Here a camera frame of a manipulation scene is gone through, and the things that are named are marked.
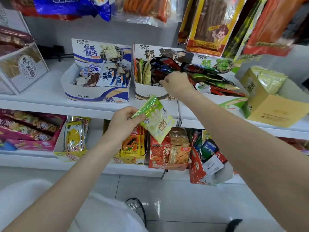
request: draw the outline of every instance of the hand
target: hand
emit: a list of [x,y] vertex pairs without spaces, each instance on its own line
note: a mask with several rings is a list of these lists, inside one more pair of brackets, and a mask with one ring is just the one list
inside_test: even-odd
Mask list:
[[122,142],[131,134],[134,127],[145,120],[145,114],[140,114],[134,119],[131,118],[138,109],[126,107],[116,111],[109,123],[108,129],[103,138],[113,142],[113,145],[120,150]]
[[182,96],[186,96],[188,92],[195,91],[193,85],[188,80],[188,75],[183,72],[172,72],[160,84],[168,92],[169,95],[181,100]]

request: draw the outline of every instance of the person's right hand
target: person's right hand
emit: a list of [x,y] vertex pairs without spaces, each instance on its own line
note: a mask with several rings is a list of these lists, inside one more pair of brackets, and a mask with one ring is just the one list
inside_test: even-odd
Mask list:
[[188,80],[188,75],[183,72],[172,72],[160,81],[160,84],[168,92],[169,95],[177,99],[181,99],[188,92],[195,91],[193,85]]

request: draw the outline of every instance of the tiled floor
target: tiled floor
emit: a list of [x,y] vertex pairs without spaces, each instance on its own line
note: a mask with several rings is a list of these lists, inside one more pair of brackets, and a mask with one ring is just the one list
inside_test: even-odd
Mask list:
[[[64,173],[0,167],[0,190],[29,178],[55,182]],[[104,174],[93,191],[120,201],[131,197],[140,199],[145,207],[150,232],[223,232],[226,224],[235,218],[273,220],[243,184],[211,187],[187,181]]]

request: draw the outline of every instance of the black shoe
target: black shoe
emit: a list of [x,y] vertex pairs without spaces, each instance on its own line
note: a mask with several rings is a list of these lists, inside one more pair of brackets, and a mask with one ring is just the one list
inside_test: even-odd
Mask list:
[[137,198],[131,198],[128,199],[125,204],[131,208],[133,211],[135,211],[137,213],[137,215],[140,216],[140,218],[143,220],[145,227],[147,225],[147,220],[146,220],[146,213],[145,213],[145,209],[141,203],[141,201],[139,201]]
[[234,219],[230,221],[230,223],[227,224],[225,232],[233,232],[242,221],[242,219]]

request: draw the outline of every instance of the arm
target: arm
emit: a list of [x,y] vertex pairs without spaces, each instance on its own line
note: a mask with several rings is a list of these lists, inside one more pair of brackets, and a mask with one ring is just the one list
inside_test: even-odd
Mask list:
[[207,129],[223,155],[286,231],[309,231],[309,158],[196,91],[186,74],[160,81]]
[[139,115],[128,120],[135,112],[137,109],[133,107],[115,112],[107,132],[95,148],[77,161],[3,232],[67,231],[110,159],[120,150],[134,127],[145,119],[145,115]]

